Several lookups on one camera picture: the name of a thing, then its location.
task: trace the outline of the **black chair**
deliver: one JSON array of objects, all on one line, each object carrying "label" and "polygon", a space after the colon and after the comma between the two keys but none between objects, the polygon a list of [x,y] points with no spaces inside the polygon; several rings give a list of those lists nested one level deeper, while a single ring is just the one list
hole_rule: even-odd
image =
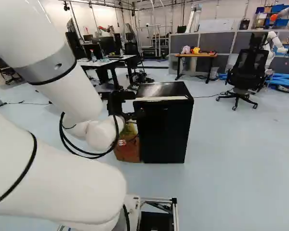
[{"label": "black chair", "polygon": [[[154,82],[153,79],[147,78],[147,74],[145,72],[145,67],[143,61],[141,59],[140,53],[138,52],[138,46],[136,42],[127,42],[124,44],[125,47],[125,54],[134,54],[136,57],[130,59],[128,61],[128,68],[134,70],[133,73],[129,73],[126,75],[126,78],[130,79],[130,85],[128,86],[129,89],[138,89],[139,84],[141,83],[152,83]],[[138,65],[142,65],[143,69],[140,72],[136,72]]]},{"label": "black chair", "polygon": [[219,96],[216,101],[220,99],[235,98],[235,106],[232,110],[237,109],[237,103],[239,99],[242,99],[248,103],[253,104],[253,108],[256,109],[258,104],[249,100],[249,89],[260,89],[265,80],[265,63],[268,57],[269,51],[259,49],[244,49],[241,50],[236,60],[234,67],[228,71],[227,83],[234,86],[233,92],[227,91],[225,96]]},{"label": "black chair", "polygon": [[[5,84],[10,85],[13,81],[15,82],[22,82],[23,78],[21,77],[14,77],[13,75],[16,74],[15,70],[8,66],[1,58],[0,58],[0,74],[2,78],[5,80]],[[4,75],[10,76],[10,79],[6,79]]]},{"label": "black chair", "polygon": [[138,65],[143,66],[143,71],[145,71],[143,61],[141,59],[141,56],[138,52],[138,46],[136,42],[127,42],[124,44],[125,47],[125,54],[128,55],[136,55],[135,58],[130,62],[131,68],[134,70],[134,73],[136,72],[136,69],[138,68]]}]

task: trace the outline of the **wooden table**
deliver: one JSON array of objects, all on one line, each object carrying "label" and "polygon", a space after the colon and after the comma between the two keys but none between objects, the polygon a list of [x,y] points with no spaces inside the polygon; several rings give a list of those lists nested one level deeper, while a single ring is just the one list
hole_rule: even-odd
[{"label": "wooden table", "polygon": [[177,78],[175,80],[178,80],[183,74],[180,74],[180,61],[182,58],[190,58],[190,57],[197,57],[197,58],[209,58],[210,59],[210,69],[207,76],[206,83],[210,80],[210,73],[213,65],[214,58],[217,57],[217,53],[199,53],[199,54],[176,54],[175,57],[178,57],[178,70],[177,70]]}]

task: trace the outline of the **water bottle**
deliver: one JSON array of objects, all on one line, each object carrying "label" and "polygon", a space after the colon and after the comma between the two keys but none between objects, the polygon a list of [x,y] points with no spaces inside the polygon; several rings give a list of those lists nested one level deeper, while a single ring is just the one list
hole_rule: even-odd
[{"label": "water bottle", "polygon": [[96,58],[96,56],[93,53],[93,50],[90,50],[90,51],[91,51],[91,60],[92,60],[92,62],[97,61],[97,58]]}]

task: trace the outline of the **table leg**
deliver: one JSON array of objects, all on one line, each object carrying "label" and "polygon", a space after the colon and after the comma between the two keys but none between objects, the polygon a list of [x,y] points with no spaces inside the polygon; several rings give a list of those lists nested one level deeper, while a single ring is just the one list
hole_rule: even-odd
[{"label": "table leg", "polygon": [[119,85],[115,68],[110,69],[110,71],[111,71],[112,79],[114,81],[115,90],[122,89],[123,87]]},{"label": "table leg", "polygon": [[178,80],[182,76],[180,75],[180,61],[181,61],[181,57],[178,57],[177,78],[175,78],[175,80]]},{"label": "table leg", "polygon": [[214,58],[210,58],[210,69],[209,69],[209,73],[208,73],[208,76],[207,76],[206,83],[209,83],[209,81],[210,81],[211,69],[212,69],[212,66],[213,66],[213,59]]},{"label": "table leg", "polygon": [[108,72],[107,69],[105,68],[97,68],[96,70],[98,79],[100,80],[100,85],[107,83],[108,81],[110,81],[111,79],[108,77]]},{"label": "table leg", "polygon": [[133,84],[133,76],[132,76],[131,68],[129,66],[127,67],[127,73],[129,75],[130,84]]}]

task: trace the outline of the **cable on floor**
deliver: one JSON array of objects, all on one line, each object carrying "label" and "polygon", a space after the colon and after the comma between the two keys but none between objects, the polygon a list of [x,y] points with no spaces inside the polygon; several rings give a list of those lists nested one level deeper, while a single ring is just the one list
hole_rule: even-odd
[{"label": "cable on floor", "polygon": [[32,105],[49,105],[52,104],[52,102],[48,101],[48,103],[25,103],[24,100],[17,102],[17,103],[6,103],[6,104],[32,104]]},{"label": "cable on floor", "polygon": [[196,98],[210,98],[210,97],[214,97],[214,96],[217,96],[217,95],[225,95],[226,94],[226,91],[222,91],[222,92],[220,92],[220,93],[218,93],[218,94],[215,94],[215,95],[210,95],[210,96],[198,96],[198,97],[193,97],[194,99],[196,99]]}]

